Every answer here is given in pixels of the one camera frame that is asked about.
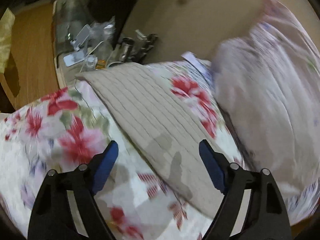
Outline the beige ribbed knit garment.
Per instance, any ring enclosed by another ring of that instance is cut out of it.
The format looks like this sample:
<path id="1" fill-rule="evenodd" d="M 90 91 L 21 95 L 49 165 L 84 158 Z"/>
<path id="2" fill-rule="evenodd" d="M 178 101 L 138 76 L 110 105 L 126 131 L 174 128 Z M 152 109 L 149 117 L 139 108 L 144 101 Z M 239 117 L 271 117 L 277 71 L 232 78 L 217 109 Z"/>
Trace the beige ribbed knit garment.
<path id="1" fill-rule="evenodd" d="M 215 138 L 168 84 L 148 67 L 121 64 L 77 74 L 91 85 L 116 123 L 138 148 L 151 168 L 174 191 L 207 217 L 213 218 L 223 198 L 199 155 L 199 144 L 229 160 L 239 155 L 225 130 Z"/>

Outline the floral bedspread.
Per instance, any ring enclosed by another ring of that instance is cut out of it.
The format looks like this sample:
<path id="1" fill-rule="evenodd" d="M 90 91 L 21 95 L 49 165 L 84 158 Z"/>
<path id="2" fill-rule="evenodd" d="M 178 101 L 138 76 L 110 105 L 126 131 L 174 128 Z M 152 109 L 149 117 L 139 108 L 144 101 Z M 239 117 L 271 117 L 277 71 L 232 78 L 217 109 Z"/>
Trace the floral bedspread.
<path id="1" fill-rule="evenodd" d="M 239 155 L 229 160 L 223 154 L 229 162 L 248 171 L 264 169 L 253 168 L 229 114 L 215 100 L 213 66 L 203 73 L 189 63 L 142 66 L 168 84 L 211 137 L 222 129 L 232 136 Z M 77 78 L 1 121 L 1 206 L 23 238 L 28 239 L 31 212 L 47 172 L 74 171 L 112 140 L 118 157 L 94 199 L 114 239 L 203 239 L 215 216 L 201 213 L 159 177 L 91 85 Z M 67 196 L 76 229 L 85 236 L 74 193 Z M 317 206 L 319 178 L 299 194 L 281 196 L 291 227 L 302 220 L 300 211 L 309 215 Z"/>

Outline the pink pillow with blue print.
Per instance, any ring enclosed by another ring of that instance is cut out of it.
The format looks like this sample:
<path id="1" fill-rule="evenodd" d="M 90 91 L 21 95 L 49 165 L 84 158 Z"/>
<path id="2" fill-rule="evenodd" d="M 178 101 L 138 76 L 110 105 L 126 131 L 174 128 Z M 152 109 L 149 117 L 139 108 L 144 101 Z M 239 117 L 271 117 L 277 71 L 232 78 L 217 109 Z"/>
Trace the pink pillow with blue print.
<path id="1" fill-rule="evenodd" d="M 222 42 L 213 58 L 214 96 L 250 154 L 284 197 L 319 178 L 319 51 L 279 0 L 244 37 Z"/>

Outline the white phone on nightstand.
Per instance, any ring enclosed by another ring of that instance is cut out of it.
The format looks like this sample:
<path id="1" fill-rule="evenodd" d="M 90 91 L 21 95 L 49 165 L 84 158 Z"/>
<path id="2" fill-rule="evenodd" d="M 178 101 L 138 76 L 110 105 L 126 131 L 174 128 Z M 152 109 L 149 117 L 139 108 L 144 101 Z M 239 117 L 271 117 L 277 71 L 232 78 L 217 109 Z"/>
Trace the white phone on nightstand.
<path id="1" fill-rule="evenodd" d="M 83 51 L 74 51 L 63 57 L 66 67 L 71 67 L 77 63 L 84 61 L 85 53 Z"/>

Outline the cluttered nightstand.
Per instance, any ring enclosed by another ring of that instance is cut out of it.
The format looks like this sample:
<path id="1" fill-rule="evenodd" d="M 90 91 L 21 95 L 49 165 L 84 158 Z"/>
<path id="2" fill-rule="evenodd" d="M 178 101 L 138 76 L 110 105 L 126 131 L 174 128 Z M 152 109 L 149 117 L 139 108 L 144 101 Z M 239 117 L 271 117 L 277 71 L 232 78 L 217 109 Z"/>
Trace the cluttered nightstand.
<path id="1" fill-rule="evenodd" d="M 53 4 L 53 53 L 57 81 L 60 88 L 70 86 L 78 73 L 104 69 L 114 48 L 112 41 L 116 21 L 94 20 L 87 0 L 56 0 Z M 63 57 L 83 51 L 84 61 L 66 67 Z"/>

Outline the dark metal items cluster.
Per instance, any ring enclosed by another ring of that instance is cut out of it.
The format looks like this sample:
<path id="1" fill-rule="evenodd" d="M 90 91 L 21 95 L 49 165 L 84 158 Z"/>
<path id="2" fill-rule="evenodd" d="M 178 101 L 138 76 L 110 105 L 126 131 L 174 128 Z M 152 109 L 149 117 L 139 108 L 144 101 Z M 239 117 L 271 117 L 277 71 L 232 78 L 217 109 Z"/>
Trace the dark metal items cluster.
<path id="1" fill-rule="evenodd" d="M 135 38 L 121 37 L 114 51 L 107 59 L 106 68 L 128 62 L 142 64 L 148 53 L 154 48 L 158 35 L 144 35 L 139 29 L 135 30 Z"/>

